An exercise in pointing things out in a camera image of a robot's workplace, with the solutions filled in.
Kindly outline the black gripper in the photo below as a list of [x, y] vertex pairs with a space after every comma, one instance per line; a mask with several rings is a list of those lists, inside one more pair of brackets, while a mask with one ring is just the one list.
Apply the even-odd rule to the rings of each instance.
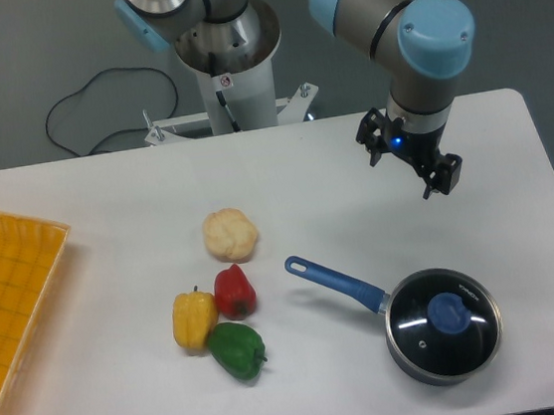
[[462, 158], [452, 153], [440, 154], [444, 129], [411, 133], [403, 126], [399, 117], [394, 120], [389, 116], [384, 118], [379, 109], [372, 107], [361, 118], [355, 141], [367, 150], [371, 166], [375, 166], [389, 150], [411, 165], [426, 183], [425, 200], [435, 193], [450, 195], [460, 180]]

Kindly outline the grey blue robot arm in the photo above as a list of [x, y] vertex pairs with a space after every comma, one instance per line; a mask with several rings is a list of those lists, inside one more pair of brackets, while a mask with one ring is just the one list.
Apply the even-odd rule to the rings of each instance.
[[[370, 109], [356, 140], [373, 161], [392, 153], [450, 193], [462, 160], [440, 152], [458, 80], [471, 57], [474, 20], [460, 0], [308, 0], [313, 20], [368, 55], [392, 78], [384, 109]], [[173, 49], [196, 74], [215, 134], [271, 127], [277, 15], [262, 0], [115, 0], [128, 31], [147, 49]]]

